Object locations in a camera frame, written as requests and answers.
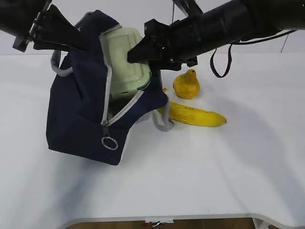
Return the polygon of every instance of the zipper pull ring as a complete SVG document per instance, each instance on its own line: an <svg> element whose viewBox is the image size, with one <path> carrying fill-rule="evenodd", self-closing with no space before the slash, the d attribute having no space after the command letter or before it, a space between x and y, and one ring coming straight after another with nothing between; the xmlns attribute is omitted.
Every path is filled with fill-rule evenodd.
<svg viewBox="0 0 305 229"><path fill-rule="evenodd" d="M114 150L117 150L117 149L119 148L119 144L118 144L118 142L117 142L115 139L113 139L113 138L110 137L108 125L109 125L108 121L103 122L104 137L102 138L102 145L103 145L106 149L109 149L109 150L114 151ZM106 140L112 141L112 142L114 143L115 147L110 147L110 146L108 146L108 145L105 143Z"/></svg>

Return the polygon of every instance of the black strap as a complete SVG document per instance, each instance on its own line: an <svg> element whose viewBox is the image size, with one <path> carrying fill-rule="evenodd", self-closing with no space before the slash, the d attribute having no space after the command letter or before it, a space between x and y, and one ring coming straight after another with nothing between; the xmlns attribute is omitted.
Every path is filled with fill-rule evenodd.
<svg viewBox="0 0 305 229"><path fill-rule="evenodd" d="M211 60L210 60L210 66L212 69L212 72L214 73L214 75L216 75L217 78L224 78L230 71L231 69L231 64L232 64L232 49L233 44L230 45L229 50L228 50L228 65L227 65L227 69L225 70L223 75L220 75L217 70L215 69L215 65L214 65L214 56L217 52L217 49L215 49L215 52L213 53L213 55L211 56Z"/></svg>

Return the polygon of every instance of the metal ring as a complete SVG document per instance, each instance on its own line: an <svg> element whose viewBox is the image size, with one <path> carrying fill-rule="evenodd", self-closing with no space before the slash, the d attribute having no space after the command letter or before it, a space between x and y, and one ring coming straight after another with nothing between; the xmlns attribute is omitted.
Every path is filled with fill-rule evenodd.
<svg viewBox="0 0 305 229"><path fill-rule="evenodd" d="M115 144L115 148L111 148L111 147L107 146L106 143L105 143L105 140L106 140L106 139L111 140L111 141ZM102 138L102 144L103 144L103 146L104 146L105 148L107 148L107 149L109 149L109 150L113 150L113 151L114 151L114 150L117 150L117 149L119 148L118 142L117 142L115 139L111 138L111 137L103 137L103 138Z"/></svg>

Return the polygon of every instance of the gray bag strap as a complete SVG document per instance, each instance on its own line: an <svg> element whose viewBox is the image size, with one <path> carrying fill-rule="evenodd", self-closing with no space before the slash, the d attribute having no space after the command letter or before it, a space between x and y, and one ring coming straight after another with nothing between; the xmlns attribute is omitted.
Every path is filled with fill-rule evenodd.
<svg viewBox="0 0 305 229"><path fill-rule="evenodd" d="M76 29L80 29L80 25L81 25L81 22L88 16L88 15L91 15L93 14L93 12L88 12L86 13L83 18L75 25L75 28ZM72 74L73 73L73 69L72 67L68 68L68 69L60 69L59 66L60 66L60 63L61 63L61 51L58 51L58 50L55 50L52 54L52 57L51 57L51 68L52 70L59 76L61 77L67 77L68 75Z"/></svg>
<svg viewBox="0 0 305 229"><path fill-rule="evenodd" d="M156 116L156 113L152 113L152 120L154 125L157 127L158 130L161 130L162 132L168 132L172 130L175 126L175 124L172 122L172 120L169 119L170 116L170 101L166 104L164 107L164 113L162 114L162 121L164 122L164 125L159 124L158 118Z"/></svg>
<svg viewBox="0 0 305 229"><path fill-rule="evenodd" d="M51 57L52 70L55 71L55 73L61 77L67 77L68 75L73 73L72 67L65 69L65 70L60 69L59 68L60 63L61 63L61 51L55 50Z"/></svg>

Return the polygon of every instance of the floor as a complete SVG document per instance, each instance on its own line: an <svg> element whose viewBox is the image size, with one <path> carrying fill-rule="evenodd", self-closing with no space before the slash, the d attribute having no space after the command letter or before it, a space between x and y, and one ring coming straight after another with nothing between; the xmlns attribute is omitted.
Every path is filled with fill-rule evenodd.
<svg viewBox="0 0 305 229"><path fill-rule="evenodd" d="M151 225L144 222L105 222L81 223L69 229L148 229ZM255 229L252 219L196 219L177 220L174 224L166 224L165 229Z"/></svg>

